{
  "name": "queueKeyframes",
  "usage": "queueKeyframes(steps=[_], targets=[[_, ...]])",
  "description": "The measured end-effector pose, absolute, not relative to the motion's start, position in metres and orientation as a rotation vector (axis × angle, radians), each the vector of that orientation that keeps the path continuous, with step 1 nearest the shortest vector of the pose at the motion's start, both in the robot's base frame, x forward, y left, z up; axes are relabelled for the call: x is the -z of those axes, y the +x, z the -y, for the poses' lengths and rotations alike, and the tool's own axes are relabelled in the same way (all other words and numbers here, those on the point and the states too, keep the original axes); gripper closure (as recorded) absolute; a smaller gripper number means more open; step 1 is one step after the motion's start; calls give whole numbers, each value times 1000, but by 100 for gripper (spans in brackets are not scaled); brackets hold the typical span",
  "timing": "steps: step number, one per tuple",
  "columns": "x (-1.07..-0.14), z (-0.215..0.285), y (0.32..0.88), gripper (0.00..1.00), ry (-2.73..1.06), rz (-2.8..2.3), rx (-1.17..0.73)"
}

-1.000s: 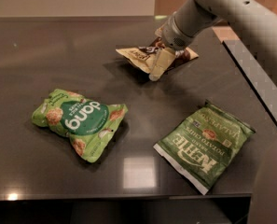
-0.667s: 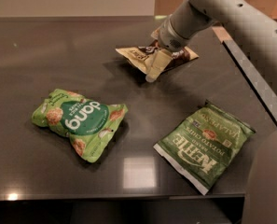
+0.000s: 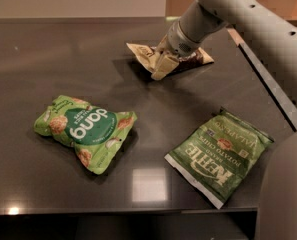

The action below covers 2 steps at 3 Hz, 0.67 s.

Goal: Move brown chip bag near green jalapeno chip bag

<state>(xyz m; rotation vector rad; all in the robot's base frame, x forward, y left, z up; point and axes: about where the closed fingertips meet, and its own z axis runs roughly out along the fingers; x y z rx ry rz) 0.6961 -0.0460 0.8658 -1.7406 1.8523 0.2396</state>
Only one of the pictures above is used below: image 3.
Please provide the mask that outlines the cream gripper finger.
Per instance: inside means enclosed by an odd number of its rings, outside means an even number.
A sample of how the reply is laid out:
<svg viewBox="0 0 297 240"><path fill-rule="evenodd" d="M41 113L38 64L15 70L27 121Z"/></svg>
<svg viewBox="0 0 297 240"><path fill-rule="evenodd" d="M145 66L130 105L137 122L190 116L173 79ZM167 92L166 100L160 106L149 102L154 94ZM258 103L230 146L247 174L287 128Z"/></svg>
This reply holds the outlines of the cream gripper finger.
<svg viewBox="0 0 297 240"><path fill-rule="evenodd" d="M152 68L151 77L156 80L162 80L179 65L179 58L170 52L163 51L159 53L155 65Z"/></svg>
<svg viewBox="0 0 297 240"><path fill-rule="evenodd" d="M167 49L167 36L164 36L156 46L156 52L162 54Z"/></svg>

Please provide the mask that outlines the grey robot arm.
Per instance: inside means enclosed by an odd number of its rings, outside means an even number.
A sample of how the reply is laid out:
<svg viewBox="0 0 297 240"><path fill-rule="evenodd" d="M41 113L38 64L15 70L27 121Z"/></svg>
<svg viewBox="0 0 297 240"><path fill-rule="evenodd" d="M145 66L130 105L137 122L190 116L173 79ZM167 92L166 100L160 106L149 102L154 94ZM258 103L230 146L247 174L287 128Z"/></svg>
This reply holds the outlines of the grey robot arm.
<svg viewBox="0 0 297 240"><path fill-rule="evenodd" d="M225 24L234 26L284 91L285 110L297 115L297 28L256 0L196 0L171 26L157 51L172 59L188 56ZM268 162L255 239L297 240L297 131Z"/></svg>

